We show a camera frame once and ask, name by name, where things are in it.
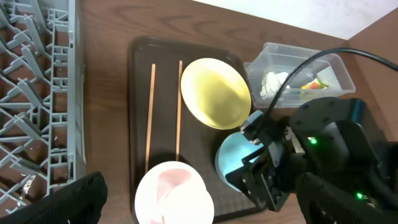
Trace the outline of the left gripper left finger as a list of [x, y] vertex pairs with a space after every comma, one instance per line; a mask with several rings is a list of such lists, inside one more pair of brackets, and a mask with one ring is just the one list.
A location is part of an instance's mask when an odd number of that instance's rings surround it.
[[1, 218], [1, 224], [97, 224], [107, 197], [104, 176], [96, 171]]

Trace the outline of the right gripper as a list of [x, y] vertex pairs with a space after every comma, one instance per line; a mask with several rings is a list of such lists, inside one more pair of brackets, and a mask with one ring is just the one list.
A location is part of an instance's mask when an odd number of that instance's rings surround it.
[[308, 161], [302, 152], [295, 152], [288, 127], [283, 119], [275, 121], [257, 110], [240, 127], [243, 139], [253, 152], [234, 152], [228, 162], [238, 167], [227, 172], [227, 183], [238, 189], [258, 209], [278, 212], [289, 194], [295, 192], [298, 176], [308, 171]]

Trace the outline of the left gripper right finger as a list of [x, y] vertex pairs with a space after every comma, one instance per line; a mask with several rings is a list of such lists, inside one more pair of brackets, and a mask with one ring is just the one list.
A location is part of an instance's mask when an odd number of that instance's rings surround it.
[[311, 173], [298, 177], [296, 193], [307, 223], [397, 224], [397, 212], [377, 210]]

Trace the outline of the light blue bowl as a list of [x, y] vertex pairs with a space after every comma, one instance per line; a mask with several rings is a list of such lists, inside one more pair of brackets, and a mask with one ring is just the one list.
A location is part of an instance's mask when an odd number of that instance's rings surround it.
[[226, 175], [243, 166], [242, 159], [260, 148], [263, 144], [250, 143], [242, 133], [230, 134], [221, 144], [215, 156], [215, 169], [218, 177], [233, 190], [240, 192], [226, 180]]

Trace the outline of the white napkin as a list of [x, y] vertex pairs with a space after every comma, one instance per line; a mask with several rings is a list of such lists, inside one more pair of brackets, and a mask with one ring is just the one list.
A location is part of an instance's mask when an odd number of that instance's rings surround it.
[[273, 99], [274, 95], [279, 91], [288, 75], [289, 74], [287, 72], [269, 72], [265, 74], [262, 80], [262, 88], [260, 91], [261, 98], [263, 100]]

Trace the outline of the snack wrapper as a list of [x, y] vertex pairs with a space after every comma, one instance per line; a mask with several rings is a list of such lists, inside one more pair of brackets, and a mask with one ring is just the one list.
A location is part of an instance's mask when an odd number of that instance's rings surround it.
[[308, 82], [307, 84], [301, 86], [300, 88], [302, 90], [322, 90], [328, 87], [329, 86], [327, 84], [323, 83], [318, 78], [315, 78], [314, 80]]

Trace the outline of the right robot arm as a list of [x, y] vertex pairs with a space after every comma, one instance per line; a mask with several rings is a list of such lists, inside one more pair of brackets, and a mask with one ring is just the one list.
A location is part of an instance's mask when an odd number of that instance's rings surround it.
[[397, 144], [363, 100], [318, 98], [280, 119], [255, 111], [241, 132], [258, 149], [225, 177], [257, 208], [279, 211], [304, 173], [357, 200], [397, 208]]

